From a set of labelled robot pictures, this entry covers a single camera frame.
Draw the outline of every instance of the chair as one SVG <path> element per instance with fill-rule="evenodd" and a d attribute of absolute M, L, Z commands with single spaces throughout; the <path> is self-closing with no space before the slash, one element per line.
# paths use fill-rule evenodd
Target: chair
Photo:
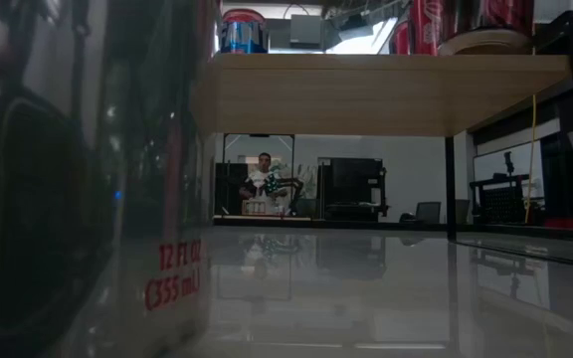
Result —
<path fill-rule="evenodd" d="M 468 223 L 468 211 L 470 210 L 470 200 L 468 199 L 457 199 L 456 204 L 456 222 L 457 224 L 467 224 Z"/>
<path fill-rule="evenodd" d="M 417 203 L 415 218 L 423 224 L 439 224 L 441 210 L 441 202 Z"/>

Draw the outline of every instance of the wooden shelf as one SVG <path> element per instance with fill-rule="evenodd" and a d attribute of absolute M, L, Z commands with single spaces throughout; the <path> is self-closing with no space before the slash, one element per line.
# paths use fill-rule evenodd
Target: wooden shelf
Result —
<path fill-rule="evenodd" d="M 570 75 L 564 56 L 219 55 L 212 70 L 205 126 L 270 134 L 450 136 Z"/>

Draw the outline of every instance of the black chair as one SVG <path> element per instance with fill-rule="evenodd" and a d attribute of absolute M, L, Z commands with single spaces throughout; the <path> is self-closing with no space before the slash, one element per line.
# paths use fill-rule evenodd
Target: black chair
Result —
<path fill-rule="evenodd" d="M 470 200 L 468 199 L 457 199 L 456 200 L 456 220 L 457 224 L 467 224 L 468 223 L 468 211 L 470 210 Z"/>
<path fill-rule="evenodd" d="M 415 215 L 404 213 L 399 218 L 399 222 L 405 224 L 439 224 L 441 210 L 441 202 L 417 203 Z"/>
<path fill-rule="evenodd" d="M 415 219 L 423 224 L 439 224 L 442 202 L 417 203 Z"/>

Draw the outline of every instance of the reflective floor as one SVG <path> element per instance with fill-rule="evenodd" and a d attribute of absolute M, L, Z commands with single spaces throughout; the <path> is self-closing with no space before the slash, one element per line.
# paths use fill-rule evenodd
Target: reflective floor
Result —
<path fill-rule="evenodd" d="M 493 233 L 457 233 L 458 243 L 573 262 L 573 240 Z"/>
<path fill-rule="evenodd" d="M 194 357 L 573 357 L 573 267 L 440 233 L 214 228 Z"/>

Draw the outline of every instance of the blue can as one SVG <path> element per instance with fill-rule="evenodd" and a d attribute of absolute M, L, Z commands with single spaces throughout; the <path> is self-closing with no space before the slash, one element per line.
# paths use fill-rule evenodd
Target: blue can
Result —
<path fill-rule="evenodd" d="M 221 53 L 266 54 L 268 51 L 269 32 L 262 15 L 248 9 L 232 9 L 223 15 Z"/>

